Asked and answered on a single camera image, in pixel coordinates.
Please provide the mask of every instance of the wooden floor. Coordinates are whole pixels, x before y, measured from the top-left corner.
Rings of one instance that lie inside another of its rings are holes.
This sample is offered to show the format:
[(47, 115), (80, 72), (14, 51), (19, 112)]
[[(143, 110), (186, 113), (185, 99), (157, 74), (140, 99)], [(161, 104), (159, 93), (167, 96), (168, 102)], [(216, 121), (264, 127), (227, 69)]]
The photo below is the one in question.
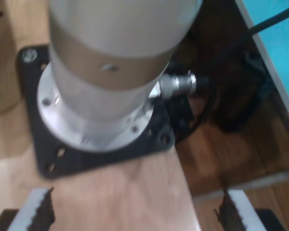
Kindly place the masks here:
[[(254, 208), (269, 208), (289, 231), (289, 182), (245, 192)], [(222, 198), (195, 203), (195, 210), (202, 231), (223, 231), (214, 209), (218, 209)]]
[(208, 122), (176, 149), (193, 196), (289, 169), (289, 132), (269, 101), (242, 132)]

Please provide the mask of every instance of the black mounting plate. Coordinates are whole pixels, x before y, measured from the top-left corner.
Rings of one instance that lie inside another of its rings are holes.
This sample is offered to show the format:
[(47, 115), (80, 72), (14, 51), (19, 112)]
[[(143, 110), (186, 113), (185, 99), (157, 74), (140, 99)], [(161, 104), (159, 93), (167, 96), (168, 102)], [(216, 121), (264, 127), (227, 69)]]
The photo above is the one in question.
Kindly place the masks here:
[[(23, 55), (34, 49), (37, 57), (24, 62)], [(26, 98), (29, 122), (33, 136), (37, 165), (42, 176), (54, 179), (91, 168), (97, 168), (128, 159), (170, 149), (175, 137), (169, 124), (169, 115), (163, 103), (156, 102), (147, 129), (130, 145), (106, 154), (89, 153), (74, 149), (61, 142), (44, 125), (37, 106), (37, 89), (43, 67), (49, 62), (48, 46), (22, 48), (16, 60), (23, 94)]]

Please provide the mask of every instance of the black cable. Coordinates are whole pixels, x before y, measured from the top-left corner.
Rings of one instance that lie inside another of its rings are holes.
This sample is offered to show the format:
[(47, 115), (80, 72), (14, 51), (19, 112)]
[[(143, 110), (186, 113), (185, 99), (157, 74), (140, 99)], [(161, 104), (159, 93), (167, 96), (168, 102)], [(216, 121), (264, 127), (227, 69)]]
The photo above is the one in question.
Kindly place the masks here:
[[(203, 69), (203, 72), (208, 72), (212, 69), (214, 69), (217, 65), (221, 64), (222, 61), (231, 53), (233, 52), (239, 45), (241, 45), (243, 42), (247, 41), (251, 38), (251, 36), (259, 33), (262, 30), (265, 30), (277, 23), (280, 23), (284, 21), (285, 19), (289, 18), (289, 8), (282, 11), (281, 13), (251, 27), (246, 33), (241, 35), (236, 41), (232, 42), (230, 45), (228, 45), (222, 52), (220, 52), (218, 55), (213, 58), (213, 60), (205, 66)], [(216, 85), (208, 78), (208, 77), (197, 77), (197, 86), (200, 86), (201, 88), (204, 86), (209, 86), (210, 88), (210, 96), (208, 99), (208, 102), (201, 113), (201, 115), (198, 117), (198, 120), (196, 123), (189, 129), (188, 132), (186, 132), (184, 135), (181, 135), (176, 139), (176, 143), (181, 142), (182, 140), (186, 139), (188, 136), (190, 136), (203, 122), (205, 122), (214, 106), (216, 95), (217, 95), (217, 87)]]
[(239, 45), (246, 42), (248, 39), (251, 38), (251, 36), (277, 24), (285, 19), (289, 18), (289, 8), (282, 11), (281, 13), (257, 24), (248, 29), (246, 33), (241, 35), (239, 38), (237, 38), (234, 42), (229, 44), (222, 52), (217, 54), (213, 60), (205, 66), (205, 68), (202, 70), (204, 73), (216, 68), (216, 66), (220, 65), (222, 61), (230, 54), (232, 53)]
[(206, 103), (205, 108), (203, 109), (201, 115), (198, 116), (197, 121), (193, 124), (193, 126), (189, 129), (188, 132), (186, 132), (184, 135), (181, 135), (180, 137), (176, 138), (176, 143), (181, 142), (188, 136), (190, 136), (196, 129), (203, 123), (205, 122), (208, 118), (209, 115), (212, 111), (212, 108), (214, 106), (215, 100), (216, 100), (216, 95), (217, 95), (217, 90), (216, 90), (216, 85), (213, 83), (212, 80), (208, 77), (197, 77), (197, 88), (202, 89), (202, 88), (209, 88), (210, 89), (210, 96), (208, 99), (208, 102)]

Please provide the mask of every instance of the metal cylinder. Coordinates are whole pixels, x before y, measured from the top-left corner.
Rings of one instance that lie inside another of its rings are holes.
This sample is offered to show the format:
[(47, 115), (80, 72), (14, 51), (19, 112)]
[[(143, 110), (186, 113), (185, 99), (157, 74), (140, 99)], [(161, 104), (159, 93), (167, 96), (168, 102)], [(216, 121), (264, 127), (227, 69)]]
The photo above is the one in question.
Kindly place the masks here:
[[(106, 145), (101, 149), (107, 151), (107, 138), (111, 142), (129, 130), (132, 123), (137, 125), (142, 120), (139, 112), (195, 19), (201, 2), (50, 1), (52, 66), (39, 88), (40, 100), (51, 95), (45, 89), (47, 83), (55, 84), (52, 89), (64, 103), (59, 103), (60, 109), (53, 109), (52, 113), (60, 113), (61, 127), (69, 126), (70, 134), (83, 133), (93, 143), (100, 142), (102, 136)], [(49, 121), (47, 113), (41, 113), (56, 133), (53, 126), (57, 124)], [(63, 133), (56, 135), (65, 138)], [(94, 151), (100, 148), (91, 146)]]

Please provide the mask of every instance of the wooden surface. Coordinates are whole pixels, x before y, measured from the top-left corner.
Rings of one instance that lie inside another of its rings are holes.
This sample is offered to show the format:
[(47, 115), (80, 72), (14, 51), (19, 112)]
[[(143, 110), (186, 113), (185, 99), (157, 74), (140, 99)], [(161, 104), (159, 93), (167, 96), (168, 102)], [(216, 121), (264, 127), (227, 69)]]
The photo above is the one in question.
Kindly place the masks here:
[(0, 213), (54, 187), (52, 231), (198, 231), (175, 149), (58, 180), (42, 179), (15, 74), (25, 46), (48, 42), (47, 1), (0, 0)]

